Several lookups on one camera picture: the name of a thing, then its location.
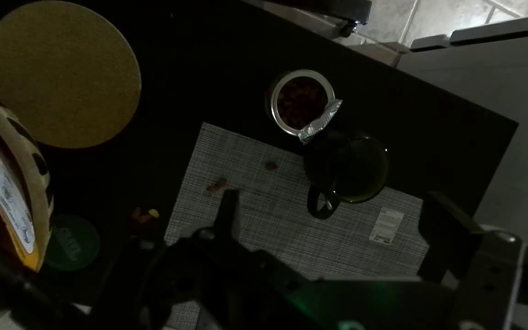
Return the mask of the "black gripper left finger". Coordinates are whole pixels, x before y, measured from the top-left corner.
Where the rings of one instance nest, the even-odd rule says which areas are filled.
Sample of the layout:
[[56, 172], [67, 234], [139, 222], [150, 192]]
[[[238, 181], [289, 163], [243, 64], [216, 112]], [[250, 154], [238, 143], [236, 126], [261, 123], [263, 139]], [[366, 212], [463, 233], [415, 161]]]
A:
[[214, 233], [217, 238], [236, 238], [239, 229], [236, 222], [239, 203], [239, 192], [236, 189], [227, 189], [221, 194], [221, 201], [214, 220]]

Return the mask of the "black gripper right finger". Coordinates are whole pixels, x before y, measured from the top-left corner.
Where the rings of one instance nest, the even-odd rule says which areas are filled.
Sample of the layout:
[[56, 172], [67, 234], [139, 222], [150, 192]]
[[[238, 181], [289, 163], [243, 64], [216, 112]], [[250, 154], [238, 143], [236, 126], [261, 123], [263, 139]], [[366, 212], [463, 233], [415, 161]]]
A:
[[423, 194], [417, 231], [426, 242], [426, 255], [417, 275], [428, 282], [439, 282], [447, 271], [456, 278], [463, 277], [483, 233], [483, 229], [441, 190], [426, 190]]

